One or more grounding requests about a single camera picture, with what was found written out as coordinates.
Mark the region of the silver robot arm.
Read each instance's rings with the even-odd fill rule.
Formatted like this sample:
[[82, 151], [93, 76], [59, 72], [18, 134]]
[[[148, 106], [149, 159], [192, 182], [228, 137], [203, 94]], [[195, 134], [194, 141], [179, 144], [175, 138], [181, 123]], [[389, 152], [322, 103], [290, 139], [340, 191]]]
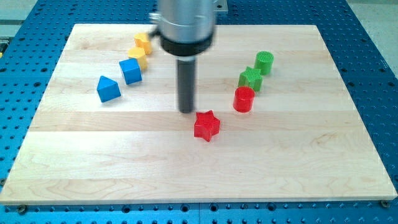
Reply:
[[226, 9], [215, 0], [158, 0], [149, 14], [162, 49], [176, 58], [178, 110], [194, 110], [197, 55], [210, 48], [215, 34], [217, 11]]

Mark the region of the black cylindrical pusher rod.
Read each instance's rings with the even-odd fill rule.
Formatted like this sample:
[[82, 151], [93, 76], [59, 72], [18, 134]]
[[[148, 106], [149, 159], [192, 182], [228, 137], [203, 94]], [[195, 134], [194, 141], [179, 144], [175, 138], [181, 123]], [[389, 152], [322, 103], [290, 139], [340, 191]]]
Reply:
[[177, 58], [178, 109], [191, 113], [194, 109], [196, 57]]

